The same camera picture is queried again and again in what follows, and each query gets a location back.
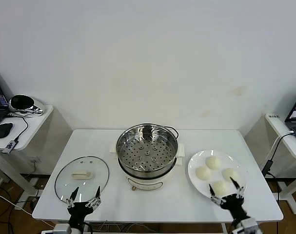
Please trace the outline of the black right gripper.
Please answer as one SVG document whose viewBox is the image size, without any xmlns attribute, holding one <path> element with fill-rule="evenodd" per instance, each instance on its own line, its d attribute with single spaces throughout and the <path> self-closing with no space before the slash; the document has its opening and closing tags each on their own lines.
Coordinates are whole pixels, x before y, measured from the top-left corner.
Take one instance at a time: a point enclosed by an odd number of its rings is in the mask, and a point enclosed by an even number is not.
<svg viewBox="0 0 296 234">
<path fill-rule="evenodd" d="M 237 193 L 220 198 L 216 196 L 211 184 L 209 184 L 211 200 L 215 204 L 221 204 L 221 208 L 224 210 L 228 210 L 232 218 L 236 221 L 242 221 L 244 219 L 250 218 L 247 215 L 247 212 L 242 208 L 242 205 L 244 203 L 244 187 L 240 186 L 239 183 L 235 181 L 232 177 L 230 177 L 230 180 L 237 189 Z"/>
</svg>

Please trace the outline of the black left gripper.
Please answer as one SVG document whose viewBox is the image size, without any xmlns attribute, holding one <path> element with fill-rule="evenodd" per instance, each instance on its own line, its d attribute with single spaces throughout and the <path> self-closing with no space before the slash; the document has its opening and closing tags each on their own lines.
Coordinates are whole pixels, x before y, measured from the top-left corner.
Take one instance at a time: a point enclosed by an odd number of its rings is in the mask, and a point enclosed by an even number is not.
<svg viewBox="0 0 296 234">
<path fill-rule="evenodd" d="M 66 199 L 67 210 L 70 214 L 70 219 L 68 224 L 70 226 L 82 226 L 85 220 L 85 217 L 91 214 L 98 206 L 101 204 L 100 191 L 101 187 L 99 186 L 95 197 L 92 198 L 89 202 L 74 202 L 79 191 L 79 187 L 71 193 L 70 197 Z"/>
</svg>

